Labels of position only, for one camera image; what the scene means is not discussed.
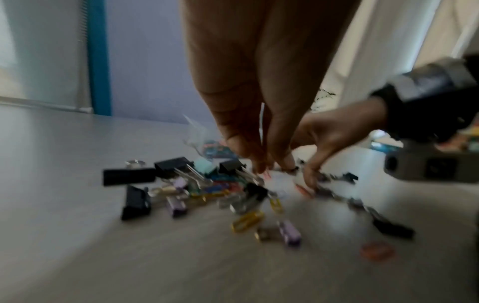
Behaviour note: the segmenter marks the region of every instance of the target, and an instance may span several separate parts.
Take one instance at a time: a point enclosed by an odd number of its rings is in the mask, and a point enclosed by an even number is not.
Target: purple binder clip
[[[185,202],[174,196],[169,196],[166,198],[166,200],[166,205],[173,218],[177,218],[186,214],[187,208]]]
[[[278,221],[278,227],[286,244],[289,246],[299,246],[301,244],[301,233],[290,220]]]

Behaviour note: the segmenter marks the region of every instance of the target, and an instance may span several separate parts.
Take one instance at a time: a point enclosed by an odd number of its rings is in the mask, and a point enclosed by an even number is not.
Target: blue trim
[[[88,65],[93,110],[111,116],[105,0],[88,0]]]

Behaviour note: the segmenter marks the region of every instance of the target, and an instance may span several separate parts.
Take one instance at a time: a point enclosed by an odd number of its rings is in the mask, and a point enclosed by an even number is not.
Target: plastic bag
[[[206,159],[237,159],[238,156],[226,145],[218,130],[209,130],[200,123],[184,116],[189,123],[185,144],[193,147]]]

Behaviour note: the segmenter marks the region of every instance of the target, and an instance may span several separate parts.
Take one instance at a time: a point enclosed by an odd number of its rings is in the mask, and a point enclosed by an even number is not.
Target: paper clip
[[[231,223],[231,230],[234,233],[244,232],[251,226],[261,222],[264,219],[264,212],[250,212],[242,216],[238,220],[235,220]]]
[[[276,192],[269,191],[269,202],[271,203],[271,208],[274,210],[275,213],[281,214],[283,213],[283,205],[279,200],[279,196]]]

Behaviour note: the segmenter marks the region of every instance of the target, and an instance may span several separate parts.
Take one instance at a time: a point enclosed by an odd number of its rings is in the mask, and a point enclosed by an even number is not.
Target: white table surface
[[[125,189],[103,188],[102,169],[194,159],[186,129],[0,106],[0,302],[476,302],[477,188],[394,180],[372,150],[346,150],[324,170],[357,174],[355,187],[336,190],[414,227],[412,242],[381,235],[343,204],[304,199],[282,174],[268,186],[287,191],[283,217],[303,234],[297,250],[260,244],[253,229],[233,234],[235,217],[215,205],[121,222]],[[266,224],[279,218],[263,208]],[[396,256],[362,258],[374,240]]]

